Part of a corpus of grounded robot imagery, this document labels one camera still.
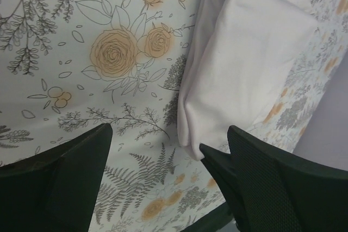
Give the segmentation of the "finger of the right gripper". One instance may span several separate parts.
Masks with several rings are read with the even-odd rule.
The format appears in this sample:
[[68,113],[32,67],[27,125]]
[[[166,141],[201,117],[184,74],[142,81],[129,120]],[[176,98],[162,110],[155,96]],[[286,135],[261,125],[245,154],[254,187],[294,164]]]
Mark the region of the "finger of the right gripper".
[[239,188],[231,155],[200,144],[201,160],[220,188],[232,214],[239,214]]

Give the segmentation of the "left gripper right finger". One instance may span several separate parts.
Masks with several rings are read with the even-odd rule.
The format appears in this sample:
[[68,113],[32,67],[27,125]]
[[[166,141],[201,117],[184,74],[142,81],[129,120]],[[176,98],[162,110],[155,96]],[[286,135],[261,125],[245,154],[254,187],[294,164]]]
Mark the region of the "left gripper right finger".
[[347,171],[227,133],[249,231],[347,231]]

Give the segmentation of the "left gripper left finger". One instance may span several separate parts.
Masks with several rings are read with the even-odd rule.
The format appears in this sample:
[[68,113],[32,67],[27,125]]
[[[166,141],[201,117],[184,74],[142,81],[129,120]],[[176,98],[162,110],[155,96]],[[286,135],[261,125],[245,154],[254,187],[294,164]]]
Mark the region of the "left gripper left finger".
[[112,137],[100,124],[1,167],[1,231],[88,231]]

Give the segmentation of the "white t shirt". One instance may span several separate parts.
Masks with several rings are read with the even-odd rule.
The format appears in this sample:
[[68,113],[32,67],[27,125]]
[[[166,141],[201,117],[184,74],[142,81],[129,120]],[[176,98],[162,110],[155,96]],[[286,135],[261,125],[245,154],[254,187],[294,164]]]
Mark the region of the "white t shirt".
[[201,0],[178,96],[181,146],[218,148],[262,122],[317,27],[310,0]]

